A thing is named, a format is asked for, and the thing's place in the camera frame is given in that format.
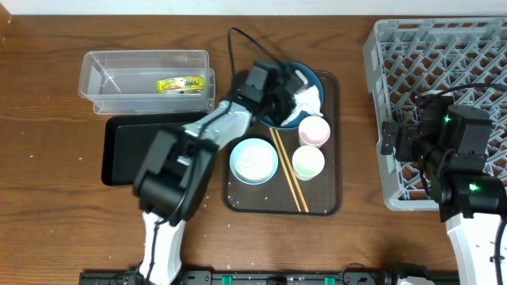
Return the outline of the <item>yellow green snack wrapper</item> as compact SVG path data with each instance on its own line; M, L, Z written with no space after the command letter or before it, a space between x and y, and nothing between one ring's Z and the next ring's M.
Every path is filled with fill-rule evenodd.
M205 90L204 78L184 76L157 81L158 93L200 93Z

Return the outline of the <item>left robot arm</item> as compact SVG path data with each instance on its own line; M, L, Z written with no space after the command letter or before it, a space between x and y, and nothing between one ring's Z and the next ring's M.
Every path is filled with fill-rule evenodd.
M280 126L295 107L293 96L315 80L314 71L302 63L258 60L246 76L233 74L227 99L214 111L156 133L133 185L146 227L137 284L176 279L185 224L204 198L218 153L256 120L269 118Z

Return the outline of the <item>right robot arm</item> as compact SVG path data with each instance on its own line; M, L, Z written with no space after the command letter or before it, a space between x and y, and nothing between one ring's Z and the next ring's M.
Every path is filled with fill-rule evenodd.
M493 130L488 112L444 96L423 108L413 126L383 122L380 153L414 162L439 206L462 284L506 282L506 189L485 173Z

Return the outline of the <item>white napkin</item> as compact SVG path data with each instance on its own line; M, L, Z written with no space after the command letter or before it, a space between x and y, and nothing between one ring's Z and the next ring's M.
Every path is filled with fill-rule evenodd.
M312 85L302 91L294 94L295 108L290 116L281 124L285 126L295 120L302 112L306 112L310 116L322 117L320 92L316 85Z

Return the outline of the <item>pink cup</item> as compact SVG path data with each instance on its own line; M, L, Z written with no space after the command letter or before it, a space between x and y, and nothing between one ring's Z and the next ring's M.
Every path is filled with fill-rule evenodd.
M299 144L320 148L331 135L330 125L319 116L308 116L298 127Z

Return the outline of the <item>light green cup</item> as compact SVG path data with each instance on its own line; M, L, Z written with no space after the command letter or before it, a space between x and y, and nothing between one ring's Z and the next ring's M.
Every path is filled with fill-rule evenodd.
M301 181L313 179L321 173L324 166L324 155L315 146L300 146L292 155L293 170Z

